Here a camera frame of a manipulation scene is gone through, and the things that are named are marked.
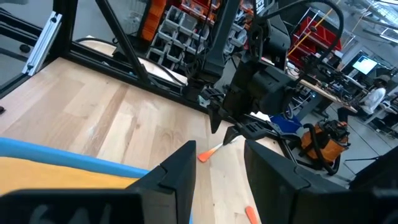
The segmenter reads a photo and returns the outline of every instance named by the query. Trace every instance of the monitor screen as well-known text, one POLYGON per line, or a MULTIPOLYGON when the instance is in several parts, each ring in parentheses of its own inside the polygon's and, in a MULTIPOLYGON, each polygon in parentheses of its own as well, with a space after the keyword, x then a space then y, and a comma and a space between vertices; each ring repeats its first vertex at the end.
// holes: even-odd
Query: monitor screen
POLYGON ((358 59, 357 62, 355 62, 353 67, 363 74, 367 75, 376 65, 377 62, 368 57, 362 56, 358 59))

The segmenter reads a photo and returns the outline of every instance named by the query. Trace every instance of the wooden tabletop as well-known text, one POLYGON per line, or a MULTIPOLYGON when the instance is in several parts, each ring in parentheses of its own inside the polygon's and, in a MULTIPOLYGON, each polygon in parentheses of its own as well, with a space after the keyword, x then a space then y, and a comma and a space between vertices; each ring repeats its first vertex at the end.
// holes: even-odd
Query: wooden tabletop
MULTIPOLYGON (((105 54, 114 47, 86 45, 105 54)), ((155 65, 147 70, 167 78, 155 65)), ((0 136, 153 169, 188 140, 197 153, 222 142, 229 123, 211 134, 207 114, 58 58, 0 100, 0 136)), ((268 138, 258 141, 282 155, 268 138)), ((255 207, 243 159, 244 139, 197 163, 194 223, 249 223, 255 207)))
MULTIPOLYGON (((287 75, 288 75, 291 79, 293 79, 293 80, 298 79, 298 73, 289 73, 289 72, 288 72, 287 75)), ((338 103, 339 105, 344 106, 345 108, 348 108, 350 111, 357 113, 357 111, 356 111, 355 108, 353 108, 352 106, 346 106, 346 105, 344 105, 344 104, 342 103, 342 100, 341 100, 340 98, 338 98, 338 97, 335 96, 335 95, 332 95, 332 94, 328 93, 328 92, 325 91, 325 90, 322 90, 319 86, 317 86, 317 85, 312 85, 311 83, 309 83, 309 82, 306 81, 306 80, 301 80, 301 81, 300 81, 300 84, 302 84, 303 86, 305 86, 305 87, 307 87, 307 88, 309 88, 309 89, 311 89, 311 90, 313 90, 313 91, 315 91, 315 92, 321 94, 322 96, 328 98, 329 100, 331 100, 331 101, 333 101, 333 102, 335 102, 335 103, 338 103)))

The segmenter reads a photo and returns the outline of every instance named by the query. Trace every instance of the ceiling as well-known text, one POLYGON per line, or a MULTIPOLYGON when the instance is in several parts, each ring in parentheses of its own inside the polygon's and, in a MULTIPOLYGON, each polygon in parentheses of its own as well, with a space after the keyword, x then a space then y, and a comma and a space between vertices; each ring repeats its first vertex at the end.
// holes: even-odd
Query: ceiling
MULTIPOLYGON (((313 7, 327 13, 330 8, 324 4, 312 4, 313 7)), ((383 58, 389 65, 397 66, 398 47, 395 41, 383 39, 380 34, 388 36, 398 42, 398 32, 388 29, 398 27, 398 6, 384 4, 372 0, 341 0, 339 7, 345 15, 345 31, 355 35, 355 39, 363 43, 364 47, 383 58), (368 21, 359 19, 365 15, 368 21)), ((330 14, 330 20, 338 24, 338 17, 335 13, 330 14)))

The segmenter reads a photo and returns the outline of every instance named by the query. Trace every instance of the wooden table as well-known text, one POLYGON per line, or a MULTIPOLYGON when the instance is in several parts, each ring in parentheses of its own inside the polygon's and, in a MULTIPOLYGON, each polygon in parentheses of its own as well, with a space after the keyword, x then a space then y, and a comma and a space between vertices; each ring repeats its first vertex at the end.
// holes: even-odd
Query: wooden table
MULTIPOLYGON (((105 54, 114 47, 86 42, 105 54)), ((146 69, 166 75, 155 65, 146 69)), ((197 153, 222 142, 229 123, 211 134, 207 114, 58 58, 0 100, 0 136, 152 169, 188 140, 197 153)), ((282 155, 268 138, 259 143, 282 155)), ((243 158, 244 139, 197 163, 194 223, 249 223, 255 207, 243 158)))
MULTIPOLYGON (((298 79, 298 76, 297 76, 298 73, 287 73, 287 75, 293 80, 298 79)), ((300 121, 303 120, 306 115, 311 113, 311 111, 313 111, 317 107, 317 105, 319 105, 325 99, 328 99, 328 100, 330 100, 330 101, 332 101, 334 103, 338 103, 339 105, 344 106, 345 108, 348 108, 352 112, 357 113, 355 108, 353 108, 352 106, 347 106, 347 105, 343 104, 342 103, 343 101, 341 99, 339 99, 335 95, 332 95, 332 94, 328 93, 325 90, 322 90, 319 86, 312 85, 311 83, 309 83, 306 80, 301 80, 300 84, 305 86, 305 87, 307 87, 307 88, 309 88, 309 89, 311 89, 311 90, 313 90, 313 91, 315 91, 315 92, 317 92, 318 94, 313 99, 311 99, 310 102, 307 103, 300 110, 300 112, 297 114, 297 119, 298 120, 300 120, 300 121)))

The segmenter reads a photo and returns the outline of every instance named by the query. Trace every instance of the metal bracket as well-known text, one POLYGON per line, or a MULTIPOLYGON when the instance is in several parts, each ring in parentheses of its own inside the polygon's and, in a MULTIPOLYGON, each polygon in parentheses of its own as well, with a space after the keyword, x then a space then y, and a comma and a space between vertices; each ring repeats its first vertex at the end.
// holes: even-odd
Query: metal bracket
POLYGON ((267 137, 271 131, 275 131, 276 135, 278 138, 281 138, 281 140, 293 142, 300 141, 300 137, 298 135, 284 133, 277 124, 266 121, 265 125, 258 122, 251 122, 245 124, 236 123, 234 126, 228 127, 223 143, 227 144, 239 135, 243 135, 246 139, 258 140, 267 137))
POLYGON ((33 76, 40 70, 55 37, 58 34, 61 25, 61 18, 61 14, 57 14, 56 12, 51 13, 49 20, 37 39, 35 47, 33 48, 25 67, 22 69, 23 74, 33 76))

